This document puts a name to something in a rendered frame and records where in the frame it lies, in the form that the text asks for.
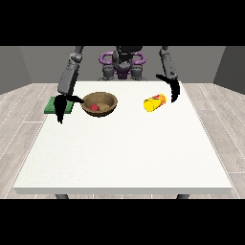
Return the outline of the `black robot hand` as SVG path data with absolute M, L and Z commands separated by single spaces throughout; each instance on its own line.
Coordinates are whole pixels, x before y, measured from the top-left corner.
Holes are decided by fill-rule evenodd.
M 55 103 L 58 104 L 58 109 L 56 110 L 56 117 L 59 123 L 62 123 L 64 110 L 66 108 L 67 101 L 73 101 L 78 103 L 84 103 L 84 100 L 79 98 L 78 96 L 71 96 L 71 95 L 58 95 L 56 96 Z
M 156 75 L 156 78 L 164 81 L 171 89 L 171 102 L 177 101 L 180 95 L 180 84 L 177 78 L 167 78 L 164 75 Z

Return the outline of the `green square pad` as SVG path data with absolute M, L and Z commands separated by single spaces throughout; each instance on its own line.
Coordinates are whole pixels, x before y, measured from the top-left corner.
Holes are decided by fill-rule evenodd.
M 44 108 L 44 113 L 45 114 L 54 114 L 56 110 L 58 109 L 58 104 L 55 103 L 55 97 L 50 97 L 47 105 Z M 72 109 L 74 107 L 74 102 L 73 101 L 67 101 L 66 102 L 66 108 L 64 110 L 65 114 L 71 114 Z

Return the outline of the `yellow cup with melon print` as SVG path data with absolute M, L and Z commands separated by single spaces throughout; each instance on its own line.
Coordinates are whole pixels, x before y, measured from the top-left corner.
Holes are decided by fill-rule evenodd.
M 153 112 L 167 102 L 167 98 L 163 94 L 148 98 L 144 101 L 144 109 L 147 112 Z

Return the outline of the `brown wooden bowl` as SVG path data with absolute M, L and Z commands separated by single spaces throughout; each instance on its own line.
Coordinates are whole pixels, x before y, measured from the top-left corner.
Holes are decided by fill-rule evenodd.
M 118 99 L 107 92 L 94 92 L 86 95 L 84 103 L 81 104 L 82 109 L 92 117 L 105 117 L 112 113 L 118 104 Z M 96 104 L 100 110 L 92 111 L 90 106 Z

